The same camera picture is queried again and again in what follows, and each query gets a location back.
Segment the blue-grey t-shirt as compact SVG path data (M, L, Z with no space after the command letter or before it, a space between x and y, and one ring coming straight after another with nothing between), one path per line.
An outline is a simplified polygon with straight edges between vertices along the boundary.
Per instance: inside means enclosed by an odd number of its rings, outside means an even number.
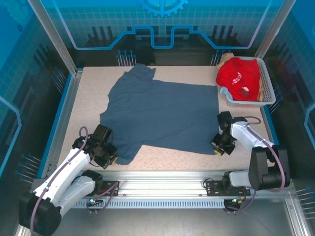
M113 131L117 163L127 165L143 145L213 155L219 131L216 86L164 82L143 64L111 88L100 123Z

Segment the aluminium frame post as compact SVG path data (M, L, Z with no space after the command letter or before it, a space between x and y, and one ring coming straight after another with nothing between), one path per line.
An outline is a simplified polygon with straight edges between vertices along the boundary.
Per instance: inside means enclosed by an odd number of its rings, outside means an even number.
M53 20L51 19L49 13L47 12L45 6L41 0L27 0L33 9L36 17L40 21L41 25L45 29L48 37L53 43L55 49L57 50L59 56L64 62L66 68L70 74L74 77L78 74L77 65L73 60L74 49L65 45L64 40L59 34Z
M264 58L295 3L296 0L283 0L282 5L280 6L254 57L261 59Z

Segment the aluminium mounting rail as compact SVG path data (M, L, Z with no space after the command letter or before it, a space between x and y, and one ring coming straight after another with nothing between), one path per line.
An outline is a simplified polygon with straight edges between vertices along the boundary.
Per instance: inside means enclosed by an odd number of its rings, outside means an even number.
M103 175L104 180L120 182L117 196L120 199L223 199L207 197L203 181L207 178L220 180L226 171L96 171ZM44 198L49 197L57 203L81 172L59 174L61 177L57 177L49 187L50 178L36 179L36 184L44 181L35 189L36 195L48 190ZM293 183L281 192L259 191L258 198L286 198L292 190Z

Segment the light blue t-shirt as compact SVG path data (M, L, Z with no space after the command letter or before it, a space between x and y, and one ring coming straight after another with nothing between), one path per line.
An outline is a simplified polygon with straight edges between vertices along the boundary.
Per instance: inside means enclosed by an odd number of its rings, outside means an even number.
M229 90L226 87L221 87L220 94L223 94L226 96L226 98L233 100L232 94L229 92Z

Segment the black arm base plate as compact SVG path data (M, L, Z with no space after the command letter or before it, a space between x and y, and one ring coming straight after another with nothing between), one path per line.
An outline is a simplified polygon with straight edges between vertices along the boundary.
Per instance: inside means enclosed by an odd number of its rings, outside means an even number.
M208 197L249 197L251 192L244 187L234 187L231 185L224 186L222 181L206 179L203 182L203 186L206 189Z
M119 181L104 181L99 194L103 197L117 197L119 193L120 182Z

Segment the white plastic basket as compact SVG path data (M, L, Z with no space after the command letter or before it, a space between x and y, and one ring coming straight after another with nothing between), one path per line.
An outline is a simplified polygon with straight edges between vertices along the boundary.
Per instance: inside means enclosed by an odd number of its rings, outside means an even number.
M262 59L225 53L217 68L217 85L220 88L226 87L233 97L233 100L227 98L228 106L260 108L276 102L268 70Z

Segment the aluminium side rail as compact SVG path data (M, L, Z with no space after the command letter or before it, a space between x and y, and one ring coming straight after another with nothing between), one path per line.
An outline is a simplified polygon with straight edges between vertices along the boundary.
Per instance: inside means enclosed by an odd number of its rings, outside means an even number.
M50 166L52 165L53 167L56 167L58 164L82 73L83 68L78 68L77 75L68 76L41 164L37 172L37 178L46 178L47 174L52 171Z

